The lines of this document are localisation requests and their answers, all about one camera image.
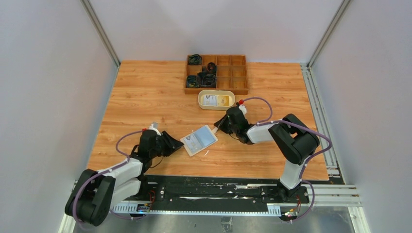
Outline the pale blue VIP card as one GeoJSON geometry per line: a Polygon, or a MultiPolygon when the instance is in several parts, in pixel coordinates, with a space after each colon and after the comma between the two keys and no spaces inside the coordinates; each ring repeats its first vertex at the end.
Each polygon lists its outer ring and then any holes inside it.
{"type": "Polygon", "coordinates": [[[203,149],[203,145],[193,133],[185,136],[181,141],[190,156],[197,154],[203,149]]]}

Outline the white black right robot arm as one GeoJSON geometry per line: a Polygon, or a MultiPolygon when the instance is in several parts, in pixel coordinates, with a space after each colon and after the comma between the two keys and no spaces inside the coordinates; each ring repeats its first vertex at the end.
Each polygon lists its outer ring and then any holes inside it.
{"type": "Polygon", "coordinates": [[[310,132],[306,125],[294,114],[268,124],[251,124],[245,118],[244,105],[230,107],[225,115],[214,123],[218,130],[232,135],[243,144],[257,144],[274,141],[286,159],[281,178],[278,181],[278,198],[291,202],[300,187],[301,171],[304,163],[320,145],[318,136],[310,132]]]}

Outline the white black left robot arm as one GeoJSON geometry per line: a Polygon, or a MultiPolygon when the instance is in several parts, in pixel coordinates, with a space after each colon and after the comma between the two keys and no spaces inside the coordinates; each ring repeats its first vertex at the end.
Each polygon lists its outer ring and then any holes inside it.
{"type": "Polygon", "coordinates": [[[65,214],[77,223],[101,225],[112,208],[133,196],[136,200],[148,197],[144,184],[145,172],[156,157],[169,157],[183,147],[183,143],[166,131],[156,129],[139,131],[139,143],[125,160],[103,170],[84,170],[77,180],[65,205],[65,214]]]}

